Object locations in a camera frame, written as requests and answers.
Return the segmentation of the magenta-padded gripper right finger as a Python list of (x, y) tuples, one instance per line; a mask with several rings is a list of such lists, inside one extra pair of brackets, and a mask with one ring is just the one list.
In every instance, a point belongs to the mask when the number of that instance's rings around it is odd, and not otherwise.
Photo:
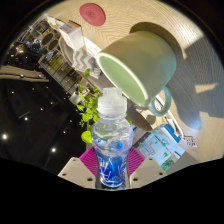
[(140, 188), (166, 176), (154, 158), (144, 157), (137, 149), (128, 153), (128, 179), (131, 189)]

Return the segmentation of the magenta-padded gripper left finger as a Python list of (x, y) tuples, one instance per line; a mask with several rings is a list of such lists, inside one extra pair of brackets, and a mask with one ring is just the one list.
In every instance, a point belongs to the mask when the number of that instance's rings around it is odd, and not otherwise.
[(58, 176), (81, 187), (94, 189), (97, 178), (97, 156), (95, 150), (90, 148), (79, 158), (72, 157)]

